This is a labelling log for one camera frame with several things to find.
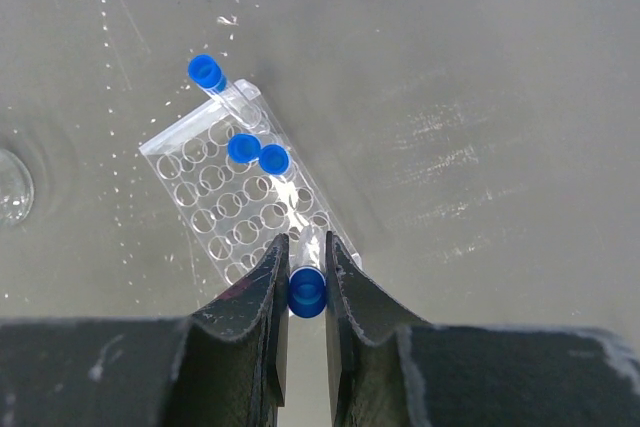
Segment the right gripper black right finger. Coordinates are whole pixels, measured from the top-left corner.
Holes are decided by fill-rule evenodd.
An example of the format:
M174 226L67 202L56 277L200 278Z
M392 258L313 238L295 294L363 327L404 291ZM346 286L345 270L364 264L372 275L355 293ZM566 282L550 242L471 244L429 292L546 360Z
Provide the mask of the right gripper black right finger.
M432 324L361 270L343 240L325 238L326 343L333 426L415 426L402 355Z

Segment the clear test tube rack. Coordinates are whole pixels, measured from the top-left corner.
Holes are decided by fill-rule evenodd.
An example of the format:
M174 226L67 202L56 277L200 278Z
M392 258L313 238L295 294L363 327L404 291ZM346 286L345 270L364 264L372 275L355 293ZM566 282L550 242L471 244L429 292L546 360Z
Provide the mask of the clear test tube rack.
M290 168L282 176L257 161L228 155L239 133L282 146ZM239 79L221 95L144 143L140 152L211 260L223 286L239 280L285 233L295 244L306 226L331 230L354 260L361 259L330 202L304 166L260 90Z

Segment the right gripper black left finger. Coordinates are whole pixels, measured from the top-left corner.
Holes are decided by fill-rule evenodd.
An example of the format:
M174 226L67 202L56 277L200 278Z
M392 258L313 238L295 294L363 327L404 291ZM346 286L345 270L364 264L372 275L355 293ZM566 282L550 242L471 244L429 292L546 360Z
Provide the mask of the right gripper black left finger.
M286 392L289 238L189 318L167 401L170 426L274 426Z

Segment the blue capped test tube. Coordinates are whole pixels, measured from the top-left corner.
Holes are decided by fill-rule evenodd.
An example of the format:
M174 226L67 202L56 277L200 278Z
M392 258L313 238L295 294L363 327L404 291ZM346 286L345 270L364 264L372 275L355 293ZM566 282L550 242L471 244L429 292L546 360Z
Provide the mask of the blue capped test tube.
M190 60L187 73L198 87L217 99L245 128L254 130L260 123L261 113L232 82L227 80L216 60L200 54Z
M289 275L288 306L300 318L313 318L326 306L326 232L305 226L296 244Z
M239 164L248 164L257 159L261 149L260 140L247 133L235 134L227 144L229 158Z
M258 156L260 168L274 176L283 175L290 167L290 159L287 151L278 144L264 146Z

